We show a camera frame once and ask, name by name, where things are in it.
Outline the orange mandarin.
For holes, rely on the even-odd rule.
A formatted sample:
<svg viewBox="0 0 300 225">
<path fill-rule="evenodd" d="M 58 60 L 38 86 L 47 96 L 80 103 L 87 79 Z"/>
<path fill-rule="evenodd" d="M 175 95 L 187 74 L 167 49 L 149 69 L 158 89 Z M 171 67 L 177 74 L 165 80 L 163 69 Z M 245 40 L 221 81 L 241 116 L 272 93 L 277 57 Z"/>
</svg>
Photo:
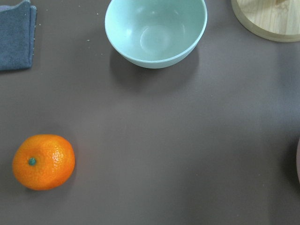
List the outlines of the orange mandarin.
<svg viewBox="0 0 300 225">
<path fill-rule="evenodd" d="M 50 190 L 65 183 L 75 168 L 68 140 L 51 134 L 34 135 L 18 148 L 12 161 L 15 178 L 32 190 Z"/>
</svg>

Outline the mint green bowl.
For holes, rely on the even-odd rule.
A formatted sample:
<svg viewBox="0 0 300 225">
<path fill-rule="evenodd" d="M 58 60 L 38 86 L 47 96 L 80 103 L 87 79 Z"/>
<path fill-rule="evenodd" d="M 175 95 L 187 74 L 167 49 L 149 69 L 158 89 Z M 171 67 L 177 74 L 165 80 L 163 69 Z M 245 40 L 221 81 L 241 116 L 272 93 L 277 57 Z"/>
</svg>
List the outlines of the mint green bowl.
<svg viewBox="0 0 300 225">
<path fill-rule="evenodd" d="M 203 0 L 112 0 L 105 32 L 112 47 L 143 68 L 166 68 L 187 57 L 204 34 Z"/>
</svg>

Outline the wooden cup tree stand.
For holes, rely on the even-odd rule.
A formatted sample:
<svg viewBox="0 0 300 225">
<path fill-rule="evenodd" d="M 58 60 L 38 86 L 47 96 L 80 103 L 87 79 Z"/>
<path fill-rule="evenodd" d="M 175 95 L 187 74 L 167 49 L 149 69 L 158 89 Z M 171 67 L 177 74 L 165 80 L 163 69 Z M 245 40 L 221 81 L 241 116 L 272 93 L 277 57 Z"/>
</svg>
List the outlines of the wooden cup tree stand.
<svg viewBox="0 0 300 225">
<path fill-rule="evenodd" d="M 232 0 L 233 12 L 250 32 L 276 42 L 300 40 L 298 0 Z"/>
</svg>

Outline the pink bowl of ice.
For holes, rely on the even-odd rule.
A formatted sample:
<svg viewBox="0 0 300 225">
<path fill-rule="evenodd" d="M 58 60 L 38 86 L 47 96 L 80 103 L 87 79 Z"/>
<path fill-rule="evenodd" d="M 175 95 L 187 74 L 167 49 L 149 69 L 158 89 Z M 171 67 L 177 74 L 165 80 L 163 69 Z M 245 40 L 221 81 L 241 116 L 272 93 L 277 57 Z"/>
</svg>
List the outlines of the pink bowl of ice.
<svg viewBox="0 0 300 225">
<path fill-rule="evenodd" d="M 296 169 L 297 169 L 298 181 L 300 182 L 300 139 L 298 140 L 297 151 L 296 151 Z"/>
</svg>

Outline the grey folded cloth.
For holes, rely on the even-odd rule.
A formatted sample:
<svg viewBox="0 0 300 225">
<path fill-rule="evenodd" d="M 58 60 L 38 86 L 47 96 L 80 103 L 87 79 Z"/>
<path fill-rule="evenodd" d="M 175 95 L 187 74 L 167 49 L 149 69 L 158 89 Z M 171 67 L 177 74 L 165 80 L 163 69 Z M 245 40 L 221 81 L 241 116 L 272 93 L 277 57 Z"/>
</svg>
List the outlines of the grey folded cloth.
<svg viewBox="0 0 300 225">
<path fill-rule="evenodd" d="M 32 67 L 37 8 L 29 0 L 0 7 L 0 69 Z"/>
</svg>

